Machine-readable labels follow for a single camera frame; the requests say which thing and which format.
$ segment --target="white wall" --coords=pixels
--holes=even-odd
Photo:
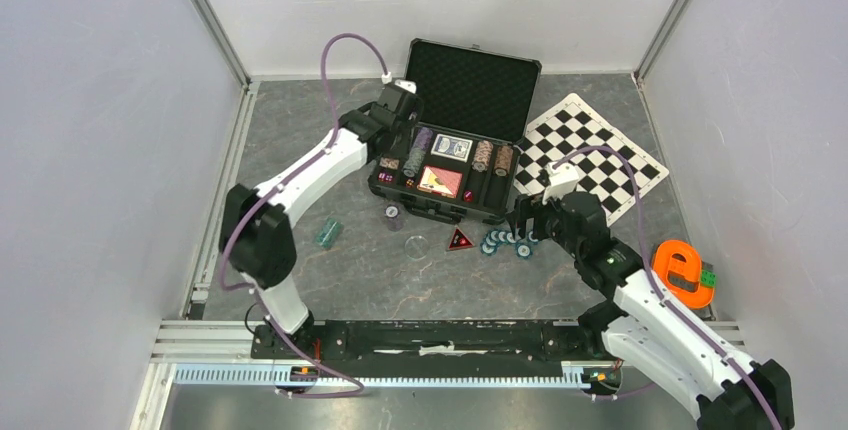
[[[848,220],[844,0],[693,0],[647,99],[718,307],[793,378],[798,428],[839,428]]]
[[[127,428],[239,88],[189,0],[0,15],[0,428]]]
[[[318,74],[324,43],[359,32],[404,68],[422,37],[541,60],[546,72],[631,71],[672,0],[210,0],[253,75]],[[370,52],[337,45],[333,75],[374,75]]]

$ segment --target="red triangle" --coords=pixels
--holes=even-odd
[[[471,248],[473,246],[474,243],[472,243],[471,239],[462,233],[462,230],[460,230],[459,227],[454,228],[453,237],[451,237],[451,241],[448,244],[448,251],[462,250],[463,248]]]

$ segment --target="case lid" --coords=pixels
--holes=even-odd
[[[536,60],[418,39],[405,78],[424,100],[421,123],[515,143],[541,71]]]

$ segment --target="stack of poker chips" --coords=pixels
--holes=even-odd
[[[480,245],[480,251],[483,255],[492,256],[497,253],[498,248],[503,245],[511,245],[515,248],[515,254],[522,260],[527,260],[533,255],[533,249],[530,244],[539,243],[539,240],[533,238],[532,231],[527,235],[527,241],[518,240],[515,235],[508,230],[493,228],[486,234],[483,243]]]
[[[412,142],[412,149],[409,151],[409,158],[403,164],[403,174],[409,178],[418,175],[421,170],[421,164],[424,163],[424,157],[427,155],[427,147],[430,146],[430,141],[433,139],[433,131],[427,127],[421,127],[418,135],[415,136],[415,141]]]
[[[474,150],[474,158],[472,159],[471,168],[477,172],[485,172],[489,168],[489,160],[492,158],[492,149],[494,145],[488,140],[481,140],[477,144],[477,149]]]
[[[393,232],[397,232],[403,228],[403,222],[400,219],[400,207],[391,204],[385,210],[386,227]]]
[[[389,170],[397,170],[398,164],[397,158],[383,157],[380,159],[380,166]]]
[[[495,156],[495,175],[505,177],[509,174],[509,169],[512,166],[512,147],[504,145],[498,148],[498,154]]]

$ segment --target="black and white checkered mat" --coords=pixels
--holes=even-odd
[[[640,196],[668,176],[667,168],[572,93],[527,125],[525,141],[519,145],[523,153],[518,158],[515,188],[528,195],[540,193],[544,190],[538,181],[542,168],[587,145],[606,145],[621,153],[633,167]],[[571,163],[581,175],[577,188],[601,199],[608,224],[634,205],[633,186],[618,158],[596,151],[578,155]]]

